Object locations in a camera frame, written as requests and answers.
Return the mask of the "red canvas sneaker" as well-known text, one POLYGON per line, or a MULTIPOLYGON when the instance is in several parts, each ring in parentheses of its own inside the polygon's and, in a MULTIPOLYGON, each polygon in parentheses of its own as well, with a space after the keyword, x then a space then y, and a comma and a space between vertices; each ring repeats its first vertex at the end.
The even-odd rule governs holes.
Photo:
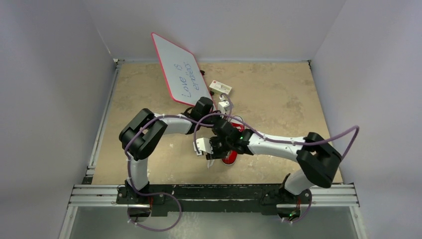
MULTIPOLYGON (((231 122, 231 125, 234 126, 239 131, 244 131, 245 126, 243 124, 240 124, 238 121, 231 122)), ((236 151, 230 151, 228 155, 223 158, 221 161, 224 165, 233 165, 237 159, 238 153, 236 151)))

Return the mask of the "white shoelace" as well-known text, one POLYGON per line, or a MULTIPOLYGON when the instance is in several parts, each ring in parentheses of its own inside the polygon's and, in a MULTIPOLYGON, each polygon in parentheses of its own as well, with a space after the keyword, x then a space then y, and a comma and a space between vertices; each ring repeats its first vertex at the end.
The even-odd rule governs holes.
POLYGON ((207 161, 207 169, 210 169, 214 164, 214 160, 208 160, 207 161))

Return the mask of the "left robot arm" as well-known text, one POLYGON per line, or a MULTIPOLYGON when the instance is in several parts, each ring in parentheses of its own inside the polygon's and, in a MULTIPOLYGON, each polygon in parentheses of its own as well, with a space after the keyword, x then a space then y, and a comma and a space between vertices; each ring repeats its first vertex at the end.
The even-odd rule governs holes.
POLYGON ((128 178, 126 179, 129 197, 141 204, 148 199, 149 180, 147 176, 148 157, 166 134, 192 134, 201 126, 199 120, 211 113, 213 101, 201 97, 196 104, 178 115, 155 114, 149 109, 142 109, 121 131, 119 140, 127 157, 128 178))

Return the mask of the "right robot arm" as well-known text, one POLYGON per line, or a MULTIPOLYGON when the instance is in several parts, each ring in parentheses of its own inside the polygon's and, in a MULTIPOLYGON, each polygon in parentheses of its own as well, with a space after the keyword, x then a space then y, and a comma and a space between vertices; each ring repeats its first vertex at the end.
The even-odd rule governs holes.
POLYGON ((298 171, 285 177, 280 188, 280 198, 287 203, 312 186, 330 188, 342 156, 315 132, 302 137, 268 135, 251 128, 239 130, 221 119, 212 127, 211 152, 208 160, 223 159, 230 152, 247 155, 269 155, 299 164, 298 171))

